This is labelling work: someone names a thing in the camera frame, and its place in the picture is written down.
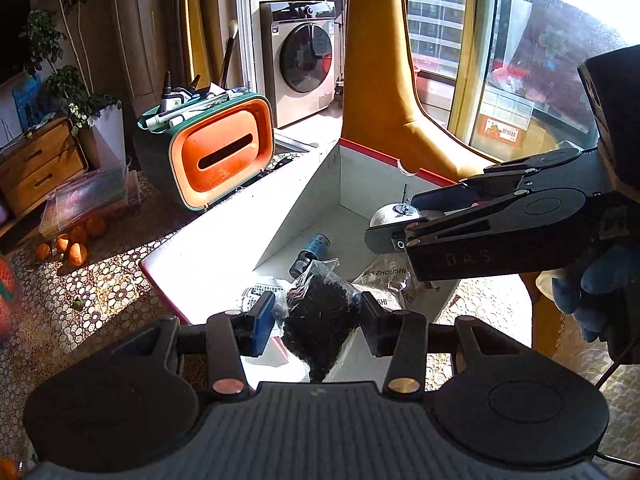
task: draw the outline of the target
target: cable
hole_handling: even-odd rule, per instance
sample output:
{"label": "cable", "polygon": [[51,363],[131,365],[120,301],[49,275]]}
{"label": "cable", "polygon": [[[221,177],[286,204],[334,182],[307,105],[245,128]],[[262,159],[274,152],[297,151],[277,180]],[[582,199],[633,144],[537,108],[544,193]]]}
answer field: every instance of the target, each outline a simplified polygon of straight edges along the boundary
{"label": "cable", "polygon": [[[626,346],[626,348],[620,353],[620,355],[616,358],[616,360],[613,361],[611,366],[609,368],[607,368],[607,371],[604,372],[602,374],[602,377],[599,378],[598,381],[595,383],[595,386],[596,386],[597,389],[601,389],[601,387],[604,386],[604,383],[606,383],[607,379],[609,379],[611,377],[611,375],[613,374],[613,372],[615,372],[618,369],[618,367],[620,366],[620,363],[622,362],[622,359],[625,357],[625,355],[634,346],[636,346],[636,344],[638,343],[639,339],[640,339],[640,334],[637,334],[629,342],[629,344]],[[601,458],[603,460],[607,460],[608,462],[613,462],[614,464],[626,465],[628,467],[635,467],[636,469],[640,469],[640,464],[638,462],[633,462],[632,460],[625,460],[623,458],[618,458],[617,456],[606,455],[606,454],[604,454],[602,452],[599,452],[599,451],[596,451],[595,455],[598,458]]]}

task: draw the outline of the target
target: white round object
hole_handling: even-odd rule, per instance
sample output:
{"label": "white round object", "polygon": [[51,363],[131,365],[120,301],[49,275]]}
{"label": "white round object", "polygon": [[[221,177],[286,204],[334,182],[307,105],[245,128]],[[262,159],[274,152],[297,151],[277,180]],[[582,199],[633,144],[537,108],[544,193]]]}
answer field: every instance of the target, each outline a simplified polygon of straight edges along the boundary
{"label": "white round object", "polygon": [[420,218],[420,211],[409,204],[387,204],[371,217],[370,227]]}

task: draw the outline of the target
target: gloved hand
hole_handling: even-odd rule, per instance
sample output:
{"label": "gloved hand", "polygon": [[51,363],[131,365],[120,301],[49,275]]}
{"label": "gloved hand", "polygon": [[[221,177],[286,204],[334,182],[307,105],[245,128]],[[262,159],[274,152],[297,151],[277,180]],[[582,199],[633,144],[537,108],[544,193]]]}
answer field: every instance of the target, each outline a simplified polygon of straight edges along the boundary
{"label": "gloved hand", "polygon": [[[620,243],[585,270],[580,286],[589,294],[607,294],[636,278],[640,278],[640,244]],[[551,289],[558,309],[574,316],[582,338],[588,343],[595,341],[607,323],[606,304],[581,297],[577,283],[559,278],[552,278]]]}

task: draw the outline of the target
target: metal pin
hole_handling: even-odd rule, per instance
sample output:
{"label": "metal pin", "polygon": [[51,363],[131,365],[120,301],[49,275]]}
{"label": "metal pin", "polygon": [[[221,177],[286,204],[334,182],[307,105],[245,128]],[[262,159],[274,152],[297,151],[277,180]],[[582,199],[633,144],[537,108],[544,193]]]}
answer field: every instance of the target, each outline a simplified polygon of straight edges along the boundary
{"label": "metal pin", "polygon": [[388,387],[397,394],[414,394],[420,389],[420,383],[411,377],[398,377],[389,381]]}
{"label": "metal pin", "polygon": [[236,395],[244,390],[244,383],[238,379],[218,379],[212,389],[220,395]]}

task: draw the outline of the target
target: drawer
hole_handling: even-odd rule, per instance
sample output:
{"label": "drawer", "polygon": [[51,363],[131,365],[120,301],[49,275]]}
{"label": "drawer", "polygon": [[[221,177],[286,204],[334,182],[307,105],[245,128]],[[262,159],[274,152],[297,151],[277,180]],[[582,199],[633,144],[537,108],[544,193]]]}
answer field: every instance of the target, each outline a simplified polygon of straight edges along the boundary
{"label": "drawer", "polygon": [[83,171],[82,158],[74,146],[6,190],[4,198],[14,214],[19,216],[55,187]]}
{"label": "drawer", "polygon": [[0,164],[0,189],[7,192],[55,156],[74,145],[67,121],[61,122],[12,153]]}

